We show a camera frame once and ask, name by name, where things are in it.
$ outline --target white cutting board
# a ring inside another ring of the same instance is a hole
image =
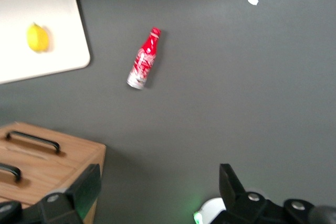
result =
[[[49,33],[47,52],[26,40],[36,23]],[[87,66],[90,53],[76,0],[0,0],[0,84]]]

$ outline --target wooden crate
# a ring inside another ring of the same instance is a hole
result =
[[[16,131],[57,142],[55,146],[10,134]],[[23,208],[40,201],[50,191],[68,188],[89,164],[99,164],[102,173],[106,147],[103,144],[16,122],[0,128],[0,163],[21,170],[22,178],[15,182],[9,172],[0,170],[0,202],[17,200]],[[85,217],[92,224],[96,203]]]

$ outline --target gray table surface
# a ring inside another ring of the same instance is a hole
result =
[[[96,224],[192,224],[220,163],[277,204],[335,205],[336,0],[78,2],[90,65],[0,85],[0,125],[107,145]],[[152,26],[137,91],[126,79]]]

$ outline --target black handle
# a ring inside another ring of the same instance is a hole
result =
[[[35,140],[35,141],[39,141],[39,142],[44,143],[44,144],[52,145],[53,147],[55,147],[56,153],[60,152],[60,146],[59,146],[59,144],[56,143],[56,142],[54,142],[54,141],[46,140],[46,139],[38,137],[38,136],[28,135],[26,133],[19,132],[19,131],[10,131],[10,132],[8,132],[7,135],[6,135],[6,138],[10,139],[11,135],[23,136],[23,137],[26,137],[26,138],[31,139],[31,140]]]
[[[21,179],[21,171],[15,166],[0,163],[0,169],[13,173],[15,176],[15,182],[18,182]]]
[[[0,223],[13,223],[12,220],[21,215],[22,205],[19,201],[0,203]]]

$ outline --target bottle label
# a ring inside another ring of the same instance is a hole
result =
[[[131,72],[141,80],[146,80],[149,71],[154,63],[155,55],[146,54],[143,48],[140,48],[135,58],[134,66]]]

